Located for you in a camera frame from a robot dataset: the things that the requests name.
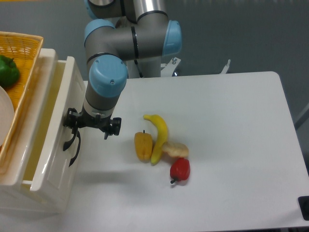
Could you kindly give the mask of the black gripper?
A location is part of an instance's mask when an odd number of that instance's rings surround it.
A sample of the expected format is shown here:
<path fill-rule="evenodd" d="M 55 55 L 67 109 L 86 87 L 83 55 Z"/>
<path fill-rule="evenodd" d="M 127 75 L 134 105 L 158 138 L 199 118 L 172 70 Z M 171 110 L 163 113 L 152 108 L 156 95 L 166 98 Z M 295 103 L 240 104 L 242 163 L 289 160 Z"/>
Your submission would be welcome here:
<path fill-rule="evenodd" d="M 73 138 L 75 140 L 77 137 L 81 139 L 79 128 L 90 127 L 99 129 L 104 132 L 104 139 L 107 140 L 109 136 L 120 134 L 122 119 L 120 117 L 111 116 L 101 118 L 93 117 L 89 115 L 85 110 L 80 113 L 77 112 L 75 108 L 68 108 L 66 115 L 64 116 L 63 126 L 68 127 L 72 130 Z"/>

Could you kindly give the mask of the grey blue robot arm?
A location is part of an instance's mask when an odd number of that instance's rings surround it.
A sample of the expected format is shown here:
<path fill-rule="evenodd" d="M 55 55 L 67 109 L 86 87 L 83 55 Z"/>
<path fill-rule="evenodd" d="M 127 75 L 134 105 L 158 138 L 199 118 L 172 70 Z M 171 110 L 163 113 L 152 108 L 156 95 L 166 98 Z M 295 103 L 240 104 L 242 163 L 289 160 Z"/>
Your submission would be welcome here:
<path fill-rule="evenodd" d="M 162 0 L 87 0 L 93 18 L 84 30 L 88 85 L 81 111 L 69 108 L 63 125 L 80 138 L 80 128 L 118 135 L 112 113 L 128 78 L 126 61 L 180 52 L 179 22 L 170 20 Z"/>

